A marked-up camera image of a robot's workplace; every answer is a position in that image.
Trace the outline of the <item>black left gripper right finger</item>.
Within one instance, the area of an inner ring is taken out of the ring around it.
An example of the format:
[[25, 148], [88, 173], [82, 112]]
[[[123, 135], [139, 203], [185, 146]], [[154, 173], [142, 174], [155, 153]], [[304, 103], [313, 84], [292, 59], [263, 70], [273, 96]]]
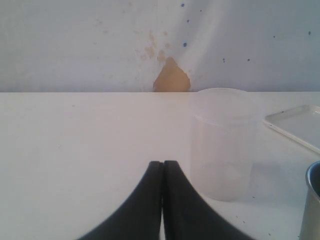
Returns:
[[179, 163], [164, 162], [163, 221], [167, 240], [246, 240], [216, 213], [188, 181]]

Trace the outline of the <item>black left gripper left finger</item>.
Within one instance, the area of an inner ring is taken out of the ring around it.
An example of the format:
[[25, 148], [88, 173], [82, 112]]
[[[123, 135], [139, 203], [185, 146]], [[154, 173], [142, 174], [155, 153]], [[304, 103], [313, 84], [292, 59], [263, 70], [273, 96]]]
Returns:
[[82, 240], [158, 240], [164, 164], [151, 161], [130, 196]]

